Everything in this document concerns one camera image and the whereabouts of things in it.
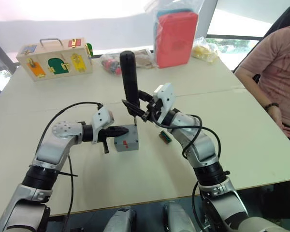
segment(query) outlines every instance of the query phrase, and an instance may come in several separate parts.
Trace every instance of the bracelet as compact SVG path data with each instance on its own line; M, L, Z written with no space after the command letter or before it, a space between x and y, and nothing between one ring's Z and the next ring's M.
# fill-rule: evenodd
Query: bracelet
M274 103L271 103L271 104L266 105L264 107L265 111L267 112L271 106L277 106L277 107L279 107L278 103L274 102Z

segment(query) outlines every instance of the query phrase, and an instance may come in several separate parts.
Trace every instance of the person's hand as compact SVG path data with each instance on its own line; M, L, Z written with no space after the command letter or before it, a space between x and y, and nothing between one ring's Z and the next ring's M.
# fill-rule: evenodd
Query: person's hand
M290 127L286 127L284 124L282 124L282 117L281 117L281 111L276 106L271 106L267 113L272 117L272 119L275 121L275 123L282 129L284 134L290 138Z

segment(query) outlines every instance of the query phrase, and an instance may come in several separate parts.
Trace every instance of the green door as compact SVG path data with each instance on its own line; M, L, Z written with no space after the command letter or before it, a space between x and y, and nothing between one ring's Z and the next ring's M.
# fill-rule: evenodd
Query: green door
M54 74L62 74L68 73L69 70L64 65L64 62L59 58L51 58L48 60L48 65L50 70L53 71Z

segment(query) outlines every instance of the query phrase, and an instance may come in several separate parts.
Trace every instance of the person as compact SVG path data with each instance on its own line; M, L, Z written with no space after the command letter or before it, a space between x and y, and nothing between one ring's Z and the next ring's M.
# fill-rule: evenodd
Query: person
M261 75L258 84L255 74ZM290 139L290 26L265 37L235 75ZM290 181L274 184L261 211L267 218L290 218Z

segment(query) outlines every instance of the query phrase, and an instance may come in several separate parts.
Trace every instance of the person's arm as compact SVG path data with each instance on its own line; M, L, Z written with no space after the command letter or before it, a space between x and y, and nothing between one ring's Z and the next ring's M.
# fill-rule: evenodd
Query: person's arm
M271 104L271 100L263 93L257 83L252 79L256 73L253 73L243 67L238 67L235 76L243 83L245 88L255 97L262 107ZM284 134L290 138L290 128L282 124L281 111L276 106L271 106L267 113L272 117L276 124L283 130Z

